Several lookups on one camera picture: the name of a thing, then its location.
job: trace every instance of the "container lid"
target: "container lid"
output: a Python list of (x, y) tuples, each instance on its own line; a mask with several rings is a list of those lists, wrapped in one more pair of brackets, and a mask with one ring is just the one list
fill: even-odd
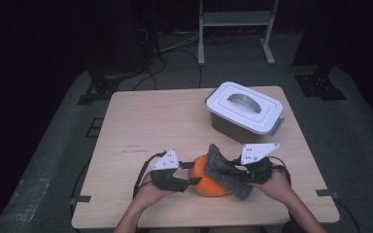
[(237, 83), (223, 83), (206, 104), (212, 113), (256, 134), (273, 135), (283, 123), (278, 100)]

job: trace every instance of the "gray floor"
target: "gray floor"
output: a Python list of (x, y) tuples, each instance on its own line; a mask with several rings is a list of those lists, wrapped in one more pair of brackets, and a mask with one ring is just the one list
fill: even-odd
[[(322, 176), (340, 201), (356, 218), (361, 232), (373, 232), (373, 112), (346, 73), (334, 68), (329, 77), (347, 100), (323, 101), (306, 98), (294, 75), (311, 74), (315, 67), (291, 67), (300, 34), (274, 34), (271, 50), (277, 63), (266, 63), (259, 44), (261, 35), (235, 36), (221, 47), (206, 47), (206, 64), (201, 67), (200, 87), (217, 87), (226, 81), (242, 85), (280, 86), (295, 113)], [(161, 36), (163, 48), (184, 37)], [(196, 44), (184, 47), (196, 55)], [(164, 70), (155, 76), (158, 89), (197, 88), (199, 69), (184, 51), (163, 54)], [(162, 67), (155, 61), (151, 72)], [(128, 91), (149, 74), (122, 82), (119, 91)], [(96, 138), (85, 136), (96, 117), (103, 117), (108, 101), (77, 105), (89, 85), (87, 72), (77, 77), (53, 118), (41, 144), (25, 171), (12, 201), (0, 217), (0, 232), (75, 232), (71, 226), (70, 200), (76, 181), (91, 158)], [(146, 80), (137, 90), (153, 89)], [(78, 180), (80, 192), (85, 172)], [(338, 222), (327, 224), (329, 232), (356, 232), (352, 219), (339, 208)], [(280, 225), (266, 226), (280, 232)], [(82, 232), (111, 232), (90, 229)]]

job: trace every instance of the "black cable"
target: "black cable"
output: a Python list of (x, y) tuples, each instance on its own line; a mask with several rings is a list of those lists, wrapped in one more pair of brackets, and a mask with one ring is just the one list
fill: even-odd
[(168, 52), (173, 52), (173, 51), (182, 51), (182, 52), (186, 52), (188, 53), (189, 55), (191, 55), (193, 57), (193, 59), (195, 60), (196, 62), (196, 65), (198, 66), (198, 70), (199, 70), (199, 82), (198, 82), (198, 88), (201, 88), (201, 82), (202, 82), (202, 70), (201, 70), (201, 66), (199, 65), (198, 63), (198, 59), (195, 57), (195, 55), (190, 52), (190, 51), (187, 51), (187, 50), (168, 50), (168, 51), (165, 51), (164, 53), (168, 53)]
[(153, 156), (151, 156), (147, 161), (144, 162), (144, 166), (142, 166), (141, 171), (139, 172), (139, 175), (138, 175), (138, 179), (136, 180), (136, 183), (134, 185), (134, 191), (133, 191), (132, 198), (135, 197), (136, 193), (138, 192), (138, 189), (141, 187), (139, 186), (139, 184), (141, 183), (142, 178), (144, 178), (145, 171), (147, 170), (148, 165), (150, 164), (151, 160), (153, 160), (156, 157), (162, 157), (163, 155), (165, 155), (165, 153), (166, 151), (162, 153), (156, 153)]
[(287, 165), (284, 163), (284, 161), (281, 158), (275, 157), (275, 156), (268, 156), (269, 158), (275, 158), (277, 160), (280, 160), (280, 162), (284, 165), (284, 167), (287, 167)]
[(231, 36), (231, 40), (224, 36), (208, 34), (204, 39), (204, 44), (212, 47), (221, 47), (235, 41), (235, 37), (233, 34), (229, 36)]
[(196, 35), (196, 32), (186, 32), (186, 33), (177, 33), (177, 32), (168, 32), (165, 33), (168, 35), (173, 35), (173, 36), (179, 36), (179, 37), (185, 37), (185, 38), (190, 38), (191, 36)]
[[(80, 174), (78, 175), (77, 179), (75, 180), (74, 188), (72, 189), (71, 200), (74, 198), (74, 194), (75, 194), (75, 190), (77, 189), (78, 182), (81, 179), (81, 176), (83, 175), (84, 170), (86, 170), (87, 166), (89, 165), (90, 160), (91, 160), (91, 158), (87, 161), (84, 168), (81, 170)], [(72, 217), (74, 216), (74, 205), (70, 205), (70, 211), (71, 211), (71, 219), (72, 219)]]
[(353, 220), (354, 225), (356, 226), (356, 232), (360, 233), (361, 230), (359, 229), (358, 222), (356, 221), (356, 218), (353, 216), (353, 214), (348, 210), (346, 206), (344, 206), (339, 200), (333, 199), (336, 204), (338, 204), (344, 211), (350, 216), (350, 218)]
[(156, 82), (156, 79), (155, 79), (155, 75), (157, 75), (157, 74), (159, 74), (160, 72), (162, 72), (163, 71), (163, 69), (165, 69), (165, 67), (166, 67), (166, 61), (162, 58), (161, 59), (162, 60), (162, 62), (163, 62), (163, 66), (162, 66), (162, 68), (160, 68), (160, 70), (159, 71), (157, 71), (156, 73), (154, 73), (154, 74), (151, 74), (150, 73), (150, 75), (148, 76), (148, 77), (146, 77), (146, 78), (144, 78), (144, 79), (142, 79), (140, 82), (138, 82), (133, 88), (132, 88), (132, 91), (134, 91), (141, 83), (143, 83), (144, 81), (146, 81), (146, 80), (148, 80), (148, 79), (150, 79), (150, 78), (152, 78), (153, 79), (153, 84), (154, 84), (154, 87), (155, 88), (157, 88), (157, 82)]

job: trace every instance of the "dark background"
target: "dark background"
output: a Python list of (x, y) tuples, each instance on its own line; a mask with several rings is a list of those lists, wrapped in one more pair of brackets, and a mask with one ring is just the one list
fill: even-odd
[[(148, 67), (136, 28), (149, 1), (0, 1), (0, 214), (74, 79), (96, 57), (117, 73)], [(198, 1), (156, 0), (158, 30), (196, 30)], [(262, 10), (268, 1), (206, 0), (205, 8)], [(330, 61), (373, 108), (373, 1), (281, 1), (274, 31), (304, 30), (293, 65)]]

